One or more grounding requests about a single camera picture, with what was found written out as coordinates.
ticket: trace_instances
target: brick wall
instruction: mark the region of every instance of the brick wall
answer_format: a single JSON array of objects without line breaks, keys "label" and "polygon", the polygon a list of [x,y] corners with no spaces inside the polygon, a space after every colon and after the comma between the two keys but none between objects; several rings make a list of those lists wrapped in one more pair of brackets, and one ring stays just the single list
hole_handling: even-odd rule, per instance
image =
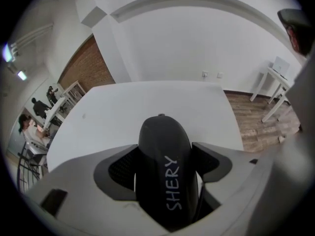
[{"label": "brick wall", "polygon": [[88,39],[72,57],[58,82],[63,89],[66,89],[77,80],[85,91],[93,87],[115,83],[94,36]]}]

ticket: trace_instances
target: wooden floor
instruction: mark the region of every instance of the wooden floor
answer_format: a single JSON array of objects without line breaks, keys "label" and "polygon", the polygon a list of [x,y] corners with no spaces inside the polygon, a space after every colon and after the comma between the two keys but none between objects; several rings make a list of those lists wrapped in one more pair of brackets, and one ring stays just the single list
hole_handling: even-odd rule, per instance
[{"label": "wooden floor", "polygon": [[281,121],[277,121],[281,113],[289,107],[287,103],[283,103],[265,123],[262,123],[261,119],[272,109],[275,101],[268,104],[268,99],[262,97],[256,97],[250,102],[250,96],[247,95],[226,93],[226,96],[240,128],[245,151],[264,150],[278,144],[280,135],[294,134],[299,130],[300,122],[293,111]]}]

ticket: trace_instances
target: ceiling light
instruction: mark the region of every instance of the ceiling light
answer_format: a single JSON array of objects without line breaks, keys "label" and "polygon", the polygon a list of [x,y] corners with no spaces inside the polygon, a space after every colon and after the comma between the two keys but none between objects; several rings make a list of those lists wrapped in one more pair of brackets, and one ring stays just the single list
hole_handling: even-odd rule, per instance
[{"label": "ceiling light", "polygon": [[10,62],[12,60],[12,54],[10,52],[8,44],[6,44],[2,50],[2,56],[6,62]]},{"label": "ceiling light", "polygon": [[18,76],[22,79],[22,81],[24,81],[24,80],[26,80],[26,75],[25,75],[25,73],[24,72],[22,72],[22,71],[20,71],[19,73],[18,73]]}]

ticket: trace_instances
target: laptop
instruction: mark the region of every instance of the laptop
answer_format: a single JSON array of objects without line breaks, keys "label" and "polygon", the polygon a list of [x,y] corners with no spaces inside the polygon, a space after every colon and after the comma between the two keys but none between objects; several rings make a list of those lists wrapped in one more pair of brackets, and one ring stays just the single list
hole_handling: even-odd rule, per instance
[{"label": "laptop", "polygon": [[272,68],[282,77],[286,78],[285,76],[289,69],[289,66],[290,64],[288,62],[277,56]]}]

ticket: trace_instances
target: white table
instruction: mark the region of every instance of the white table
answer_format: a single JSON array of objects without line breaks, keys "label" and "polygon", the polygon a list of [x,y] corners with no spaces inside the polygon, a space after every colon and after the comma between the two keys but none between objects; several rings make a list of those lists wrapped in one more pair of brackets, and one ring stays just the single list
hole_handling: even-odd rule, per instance
[{"label": "white table", "polygon": [[44,123],[43,128],[47,128],[50,124],[50,121],[52,120],[52,118],[54,118],[54,116],[56,116],[59,120],[61,120],[62,122],[64,122],[64,118],[58,113],[60,106],[64,103],[65,98],[59,98],[59,100],[55,103],[55,105],[52,107],[52,109],[47,110],[46,112],[46,120]]},{"label": "white table", "polygon": [[270,118],[270,116],[273,115],[275,113],[275,111],[281,106],[281,104],[285,100],[286,92],[293,85],[292,81],[289,81],[289,80],[285,79],[279,73],[277,73],[274,69],[272,69],[270,67],[267,67],[266,70],[265,70],[265,73],[264,73],[264,75],[263,75],[263,77],[262,77],[262,79],[261,79],[261,81],[260,81],[260,83],[258,85],[258,87],[256,88],[255,92],[252,94],[252,97],[250,98],[250,101],[254,101],[254,99],[256,98],[257,94],[259,93],[259,91],[261,90],[262,86],[264,85],[268,74],[270,74],[275,80],[277,80],[279,82],[279,86],[277,87],[277,89],[274,92],[274,94],[271,96],[270,100],[268,101],[268,104],[270,104],[272,102],[272,100],[275,98],[275,96],[277,95],[277,92],[279,91],[279,89],[281,87],[284,87],[286,91],[282,95],[282,97],[279,99],[279,101],[276,103],[276,105],[261,120],[262,122],[265,122],[266,120],[268,120]]},{"label": "white table", "polygon": [[177,120],[190,142],[243,150],[235,115],[219,85],[121,83],[92,88],[76,104],[50,146],[48,169],[75,157],[138,144],[143,122],[160,113]]}]

